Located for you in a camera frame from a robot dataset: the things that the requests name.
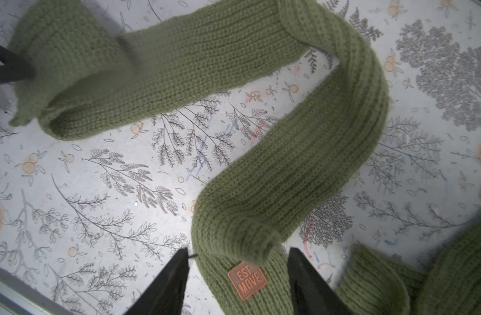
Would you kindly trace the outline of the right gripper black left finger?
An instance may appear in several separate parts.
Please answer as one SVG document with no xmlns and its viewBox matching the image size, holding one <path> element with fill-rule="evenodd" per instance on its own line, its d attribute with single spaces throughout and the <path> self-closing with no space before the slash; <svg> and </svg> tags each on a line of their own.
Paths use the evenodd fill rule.
<svg viewBox="0 0 481 315">
<path fill-rule="evenodd" d="M 140 298 L 126 311 L 126 315 L 181 314 L 189 275 L 189 252 L 176 252 Z"/>
</svg>

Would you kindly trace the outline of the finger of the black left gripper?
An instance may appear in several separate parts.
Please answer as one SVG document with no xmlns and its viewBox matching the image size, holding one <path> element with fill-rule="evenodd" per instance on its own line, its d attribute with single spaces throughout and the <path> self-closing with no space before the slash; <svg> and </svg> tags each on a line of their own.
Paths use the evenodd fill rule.
<svg viewBox="0 0 481 315">
<path fill-rule="evenodd" d="M 33 67 L 22 56 L 11 52 L 9 49 L 0 45 L 0 85 L 31 80 L 36 72 Z"/>
</svg>

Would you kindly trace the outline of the green knit scarf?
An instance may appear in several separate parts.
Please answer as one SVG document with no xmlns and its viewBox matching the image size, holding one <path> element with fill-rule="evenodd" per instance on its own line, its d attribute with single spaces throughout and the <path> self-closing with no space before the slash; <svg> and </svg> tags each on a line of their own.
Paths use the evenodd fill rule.
<svg viewBox="0 0 481 315">
<path fill-rule="evenodd" d="M 387 82 L 351 23 L 315 1 L 220 1 L 112 38 L 79 1 L 39 1 L 9 42 L 36 70 L 16 86 L 12 123 L 36 118 L 56 139 L 84 139 L 265 76 L 310 48 L 339 66 L 201 192 L 192 226 L 198 267 L 224 313 L 283 314 L 288 286 L 243 302 L 226 272 L 250 262 L 286 282 L 282 240 L 383 137 Z"/>
</svg>

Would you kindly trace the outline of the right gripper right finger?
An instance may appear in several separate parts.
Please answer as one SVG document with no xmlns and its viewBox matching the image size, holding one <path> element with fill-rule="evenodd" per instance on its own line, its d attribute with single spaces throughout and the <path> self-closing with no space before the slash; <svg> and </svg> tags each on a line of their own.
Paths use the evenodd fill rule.
<svg viewBox="0 0 481 315">
<path fill-rule="evenodd" d="M 290 249 L 287 268 L 294 314 L 353 314 L 298 248 Z"/>
</svg>

